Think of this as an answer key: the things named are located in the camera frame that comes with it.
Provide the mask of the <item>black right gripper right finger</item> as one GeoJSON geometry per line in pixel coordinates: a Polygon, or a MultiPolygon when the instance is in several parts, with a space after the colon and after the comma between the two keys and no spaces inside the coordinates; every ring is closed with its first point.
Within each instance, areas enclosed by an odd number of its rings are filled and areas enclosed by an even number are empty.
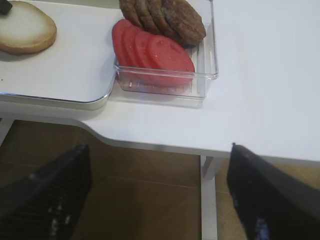
{"type": "Polygon", "coordinates": [[[320,191],[233,144],[227,185],[249,240],[318,240],[320,191]]]}

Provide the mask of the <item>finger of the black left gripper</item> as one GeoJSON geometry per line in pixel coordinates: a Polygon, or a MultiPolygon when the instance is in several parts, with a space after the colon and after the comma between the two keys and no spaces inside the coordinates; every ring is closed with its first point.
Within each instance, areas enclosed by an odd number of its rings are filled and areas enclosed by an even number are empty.
{"type": "Polygon", "coordinates": [[[8,0],[0,0],[0,13],[9,13],[12,7],[8,0]]]}

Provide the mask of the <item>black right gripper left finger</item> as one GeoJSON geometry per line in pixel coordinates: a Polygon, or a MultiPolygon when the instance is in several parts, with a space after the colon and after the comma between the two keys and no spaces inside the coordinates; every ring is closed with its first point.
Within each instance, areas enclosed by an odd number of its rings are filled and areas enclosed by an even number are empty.
{"type": "Polygon", "coordinates": [[[90,192],[90,149],[80,144],[0,189],[2,240],[69,240],[90,192]]]}

